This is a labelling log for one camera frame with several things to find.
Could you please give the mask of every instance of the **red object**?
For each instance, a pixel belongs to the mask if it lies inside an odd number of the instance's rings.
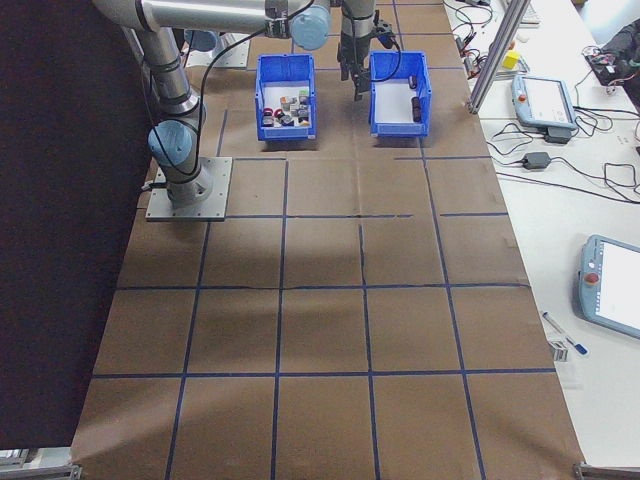
[[[600,277],[598,276],[597,273],[587,273],[584,276],[584,281],[586,283],[588,283],[589,285],[595,285],[596,283],[598,283],[600,281]]]

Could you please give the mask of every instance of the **metal mounting plate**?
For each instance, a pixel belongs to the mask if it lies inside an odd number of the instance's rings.
[[[213,177],[213,190],[202,202],[182,208],[174,208],[164,188],[154,188],[149,198],[146,219],[149,222],[201,222],[223,221],[227,213],[229,183],[233,159],[231,157],[200,157],[202,168]],[[158,170],[155,182],[164,183],[165,177]]]
[[[229,44],[232,44],[248,36],[249,35],[243,33],[227,33],[225,34],[225,40],[227,40]],[[215,63],[213,68],[247,68],[250,43],[251,40],[248,40],[224,54],[220,57],[220,60]],[[215,55],[217,55],[215,51],[198,52],[197,50],[192,50],[189,54],[186,67],[206,67],[211,63]]]

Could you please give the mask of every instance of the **dark wall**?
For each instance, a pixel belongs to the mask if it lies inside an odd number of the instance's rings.
[[[89,0],[0,2],[0,449],[69,445],[148,166],[140,74]]]

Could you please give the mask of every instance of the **blue plastic bin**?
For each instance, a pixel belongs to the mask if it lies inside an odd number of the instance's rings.
[[[308,127],[263,127],[262,111],[265,106],[265,86],[269,83],[308,82]],[[256,125],[258,140],[306,140],[316,138],[316,84],[313,56],[309,54],[260,55],[256,75]]]
[[[427,57],[424,52],[403,51],[398,71],[393,79],[408,79],[415,75],[418,79],[418,87],[413,96],[420,99],[422,109],[422,121],[409,123],[384,123],[376,122],[376,98],[380,94],[380,82],[371,83],[371,108],[369,110],[369,123],[371,135],[374,137],[426,137],[429,135],[429,117],[431,114],[431,82],[427,70]],[[371,78],[386,78],[398,65],[397,52],[372,51],[369,58]]]

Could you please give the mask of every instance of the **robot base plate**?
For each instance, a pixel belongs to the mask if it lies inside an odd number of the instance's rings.
[[[149,198],[145,218],[149,222],[202,222],[207,220],[223,221],[227,213],[227,199],[233,159],[231,157],[200,157],[201,168],[209,170],[213,177],[213,190],[202,202],[176,208],[164,188],[154,188]],[[162,171],[154,180],[164,183]]]

